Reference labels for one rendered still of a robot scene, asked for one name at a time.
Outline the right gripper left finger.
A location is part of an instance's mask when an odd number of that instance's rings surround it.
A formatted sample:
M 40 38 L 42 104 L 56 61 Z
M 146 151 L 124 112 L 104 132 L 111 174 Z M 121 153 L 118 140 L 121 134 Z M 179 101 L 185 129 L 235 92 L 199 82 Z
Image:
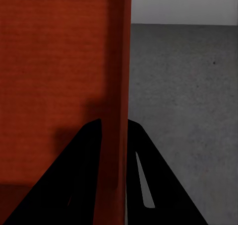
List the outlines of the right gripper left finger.
M 85 124 L 3 225 L 93 225 L 101 141 Z

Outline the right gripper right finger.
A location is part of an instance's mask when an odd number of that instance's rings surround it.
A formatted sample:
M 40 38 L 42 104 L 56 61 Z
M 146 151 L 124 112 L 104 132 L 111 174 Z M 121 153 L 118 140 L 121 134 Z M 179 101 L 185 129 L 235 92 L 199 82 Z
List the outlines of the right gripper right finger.
M 136 152 L 155 208 L 144 206 Z M 126 195 L 128 225 L 208 225 L 144 128 L 129 119 Z

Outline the storage box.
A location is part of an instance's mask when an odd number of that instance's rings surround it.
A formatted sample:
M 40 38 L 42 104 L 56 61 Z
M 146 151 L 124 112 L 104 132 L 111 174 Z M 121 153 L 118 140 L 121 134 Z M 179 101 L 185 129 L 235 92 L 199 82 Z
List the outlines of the storage box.
M 0 225 L 101 119 L 93 225 L 125 225 L 131 0 L 0 0 Z

